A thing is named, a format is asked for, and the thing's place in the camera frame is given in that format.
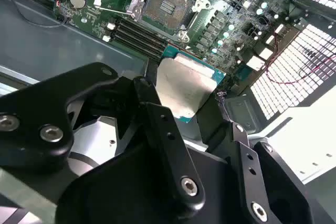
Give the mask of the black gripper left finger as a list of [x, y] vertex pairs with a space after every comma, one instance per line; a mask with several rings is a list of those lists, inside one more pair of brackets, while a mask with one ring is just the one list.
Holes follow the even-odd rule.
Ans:
[[182, 140], [155, 86], [129, 80], [102, 63], [91, 63], [1, 98], [1, 168], [41, 191], [67, 162], [73, 129], [94, 116], [117, 120], [131, 147]]

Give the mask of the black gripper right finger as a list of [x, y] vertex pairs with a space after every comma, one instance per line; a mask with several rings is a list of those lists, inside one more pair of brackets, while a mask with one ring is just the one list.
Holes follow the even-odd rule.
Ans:
[[202, 162], [206, 202], [215, 202], [221, 223], [314, 223], [303, 183], [266, 142], [250, 146], [245, 130], [226, 116], [214, 95], [196, 114], [213, 164]]

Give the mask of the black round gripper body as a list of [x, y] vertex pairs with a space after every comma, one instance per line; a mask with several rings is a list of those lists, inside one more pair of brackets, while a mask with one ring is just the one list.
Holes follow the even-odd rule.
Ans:
[[247, 223], [237, 164], [249, 151], [230, 142], [225, 161], [182, 140], [139, 143], [74, 180], [56, 223]]

